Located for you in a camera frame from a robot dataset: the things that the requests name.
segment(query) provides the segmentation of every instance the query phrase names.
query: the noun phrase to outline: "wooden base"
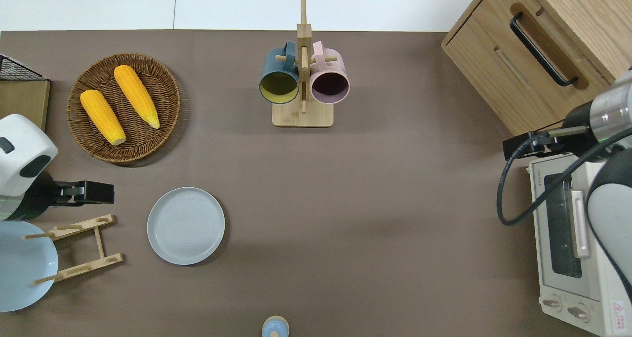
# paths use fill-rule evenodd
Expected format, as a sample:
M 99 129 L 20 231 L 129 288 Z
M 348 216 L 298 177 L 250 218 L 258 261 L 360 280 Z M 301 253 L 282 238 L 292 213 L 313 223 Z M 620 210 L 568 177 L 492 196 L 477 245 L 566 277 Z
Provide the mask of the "wooden base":
M 77 276 L 79 274 L 83 274 L 86 272 L 93 271 L 95 269 L 99 269 L 102 267 L 107 267 L 108 265 L 122 262 L 122 254 L 117 253 L 113 255 L 106 256 L 103 250 L 103 242 L 101 241 L 101 232 L 99 232 L 99 227 L 105 224 L 111 224 L 115 221 L 114 216 L 111 214 L 92 218 L 90 220 L 85 220 L 83 222 L 79 222 L 76 224 L 71 224 L 63 227 L 55 227 L 54 229 L 40 234 L 30 234 L 29 236 L 23 236 L 23 240 L 31 240 L 33 238 L 42 238 L 42 237 L 50 237 L 52 240 L 60 240 L 62 238 L 66 238 L 68 236 L 74 236 L 77 233 L 85 232 L 90 229 L 94 230 L 95 237 L 97 238 L 97 250 L 99 250 L 99 256 L 101 258 L 97 260 L 93 260 L 92 262 L 83 263 L 79 265 L 75 265 L 74 267 L 70 267 L 68 269 L 59 270 L 57 274 L 47 276 L 46 278 L 41 278 L 32 282 L 33 285 L 43 283 L 45 281 L 54 280 L 62 281 L 68 278 L 72 278 L 73 276 Z
M 273 125 L 277 127 L 331 127 L 334 124 L 334 105 L 327 105 L 310 96 L 302 113 L 300 98 L 283 105 L 273 105 Z

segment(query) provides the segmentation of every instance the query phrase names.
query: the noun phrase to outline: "yellow corn cob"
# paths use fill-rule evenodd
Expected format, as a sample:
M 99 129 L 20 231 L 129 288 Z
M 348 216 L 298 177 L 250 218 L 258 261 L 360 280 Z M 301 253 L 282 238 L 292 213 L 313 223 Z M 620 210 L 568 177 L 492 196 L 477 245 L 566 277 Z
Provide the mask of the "yellow corn cob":
M 156 107 L 134 69 L 129 65 L 117 66 L 115 68 L 115 79 L 140 118 L 153 128 L 160 128 Z
M 92 122 L 111 145 L 116 146 L 125 142 L 125 133 L 101 92 L 86 90 L 81 93 L 79 99 Z

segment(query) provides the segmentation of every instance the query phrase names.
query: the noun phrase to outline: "brown table surface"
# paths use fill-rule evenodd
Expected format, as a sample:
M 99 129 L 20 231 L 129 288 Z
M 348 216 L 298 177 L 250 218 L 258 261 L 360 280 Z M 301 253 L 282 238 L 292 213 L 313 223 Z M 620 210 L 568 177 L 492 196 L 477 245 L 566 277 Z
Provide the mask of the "brown table surface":
M 352 83 L 328 129 L 273 126 L 259 94 L 266 52 L 294 36 L 2 33 L 2 53 L 52 80 L 49 172 L 116 191 L 111 206 L 51 208 L 32 223 L 113 213 L 104 246 L 125 261 L 0 314 L 0 335 L 255 337 L 275 314 L 295 337 L 589 335 L 540 310 L 533 224 L 496 218 L 510 133 L 440 49 L 444 34 L 314 31 Z M 120 52 L 161 61 L 184 97 L 174 136 L 137 168 L 86 154 L 66 123 L 76 78 Z M 153 204 L 181 186 L 212 193 L 226 214 L 220 248 L 195 266 L 165 262 L 147 241 Z M 530 202 L 523 168 L 505 197 L 512 213 Z M 56 245 L 61 268 L 98 257 L 90 234 Z

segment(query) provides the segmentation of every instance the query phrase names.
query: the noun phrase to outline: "round woven tray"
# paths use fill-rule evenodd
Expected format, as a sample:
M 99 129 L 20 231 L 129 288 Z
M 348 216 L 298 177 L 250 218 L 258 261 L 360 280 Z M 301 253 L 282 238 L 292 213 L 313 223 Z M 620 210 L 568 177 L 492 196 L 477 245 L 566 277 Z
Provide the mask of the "round woven tray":
M 132 67 L 149 92 L 158 112 L 160 128 L 154 129 L 133 109 L 115 80 L 118 65 Z M 85 90 L 99 90 L 108 101 L 122 130 L 125 142 L 113 146 L 97 130 L 83 109 L 79 96 Z M 122 53 L 93 64 L 79 76 L 68 98 L 68 125 L 75 141 L 88 154 L 102 161 L 128 163 L 155 152 L 173 132 L 180 114 L 180 90 L 171 72 L 150 56 Z

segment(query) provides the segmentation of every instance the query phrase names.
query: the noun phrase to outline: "wire rack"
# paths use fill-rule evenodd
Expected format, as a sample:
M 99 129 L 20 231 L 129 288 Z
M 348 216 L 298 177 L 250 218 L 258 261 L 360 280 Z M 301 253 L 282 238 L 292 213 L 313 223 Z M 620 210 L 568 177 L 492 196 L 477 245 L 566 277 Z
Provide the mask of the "wire rack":
M 46 80 L 46 78 L 16 60 L 0 54 L 0 80 Z

